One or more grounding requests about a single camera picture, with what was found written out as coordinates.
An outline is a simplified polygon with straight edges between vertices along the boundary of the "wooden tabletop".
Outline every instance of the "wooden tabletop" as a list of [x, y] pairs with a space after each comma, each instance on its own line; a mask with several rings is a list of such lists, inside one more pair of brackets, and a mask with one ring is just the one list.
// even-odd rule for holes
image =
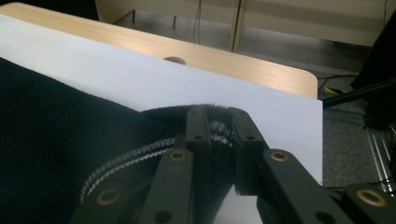
[[305, 70], [21, 3], [0, 6], [0, 14], [157, 58], [178, 57], [188, 66], [277, 90], [318, 97], [318, 80]]

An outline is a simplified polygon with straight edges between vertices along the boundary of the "white sheet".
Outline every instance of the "white sheet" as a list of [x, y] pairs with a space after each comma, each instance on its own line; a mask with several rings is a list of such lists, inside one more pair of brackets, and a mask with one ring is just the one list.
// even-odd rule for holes
[[[214, 104], [246, 110], [272, 148], [293, 153], [321, 183], [322, 103], [149, 57], [0, 15], [0, 57], [81, 91], [142, 111], [169, 105]], [[260, 223], [254, 197], [231, 195], [217, 224]], [[235, 213], [247, 202], [250, 213]]]

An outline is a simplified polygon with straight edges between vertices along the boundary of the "white paper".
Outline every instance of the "white paper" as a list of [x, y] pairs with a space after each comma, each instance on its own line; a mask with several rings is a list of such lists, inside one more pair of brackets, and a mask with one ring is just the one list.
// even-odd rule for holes
[[[234, 106], [246, 110], [269, 147], [294, 154], [321, 183], [321, 101], [2, 15], [0, 29], [0, 57], [137, 111], [191, 104]], [[227, 210], [227, 205], [224, 204], [222, 209]], [[244, 216], [236, 215], [230, 209], [233, 213], [230, 216]]]

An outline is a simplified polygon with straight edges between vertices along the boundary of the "white surface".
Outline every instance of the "white surface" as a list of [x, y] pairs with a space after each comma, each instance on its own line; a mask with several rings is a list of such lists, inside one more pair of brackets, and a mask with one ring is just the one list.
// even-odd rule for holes
[[[191, 104], [244, 109], [270, 147], [293, 153], [321, 183], [321, 101], [170, 63], [2, 15], [0, 28], [0, 57], [138, 111]], [[247, 223], [247, 220], [248, 223], [260, 223], [254, 197], [235, 196], [232, 191], [225, 202], [217, 224]]]

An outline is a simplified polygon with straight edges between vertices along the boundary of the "gray floor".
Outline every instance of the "gray floor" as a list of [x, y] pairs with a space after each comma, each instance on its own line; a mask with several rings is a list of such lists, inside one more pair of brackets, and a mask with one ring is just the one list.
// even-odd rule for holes
[[[116, 23], [119, 26], [163, 35], [216, 49], [227, 50], [231, 25], [177, 18], [173, 16], [136, 11]], [[286, 35], [254, 28], [246, 28], [238, 53], [266, 61], [308, 70], [317, 77], [357, 75], [369, 48], [297, 35]], [[351, 90], [353, 77], [330, 79], [326, 86]], [[318, 98], [332, 94], [323, 89]], [[357, 182], [373, 182], [378, 177], [363, 130], [362, 116], [365, 103], [356, 101], [334, 106], [324, 111], [323, 117], [323, 185], [342, 187]]]

